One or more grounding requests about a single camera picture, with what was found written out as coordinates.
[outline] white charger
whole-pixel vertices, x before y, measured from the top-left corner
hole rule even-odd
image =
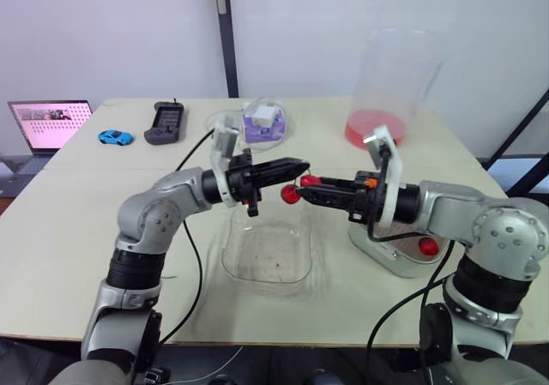
[[[273,126],[279,110],[276,104],[261,104],[253,111],[251,120],[256,126],[270,128]]]

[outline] laptop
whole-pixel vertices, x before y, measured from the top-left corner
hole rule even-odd
[[[8,102],[33,157],[0,185],[0,196],[17,196],[92,115],[86,100]]]

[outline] red liquid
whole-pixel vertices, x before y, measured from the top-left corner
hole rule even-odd
[[[404,134],[406,133],[406,125],[401,119],[392,113],[374,109],[360,109],[355,111],[347,120],[345,137],[355,147],[365,149],[366,146],[362,142],[362,138],[371,134],[379,125],[387,125],[396,145],[399,145],[402,142]]]

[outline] transparent bin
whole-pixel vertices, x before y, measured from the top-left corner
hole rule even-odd
[[[304,204],[260,202],[259,216],[235,208],[221,262],[237,287],[297,294],[312,269],[311,216]]]

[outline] clear plastic container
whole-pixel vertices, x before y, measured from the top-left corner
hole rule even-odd
[[[260,202],[259,216],[235,208],[221,261],[238,287],[296,294],[312,269],[311,217],[304,204]]]
[[[441,64],[441,42],[434,33],[396,28],[373,32],[345,137],[365,149],[363,137],[377,126],[387,125],[396,143],[400,143]]]

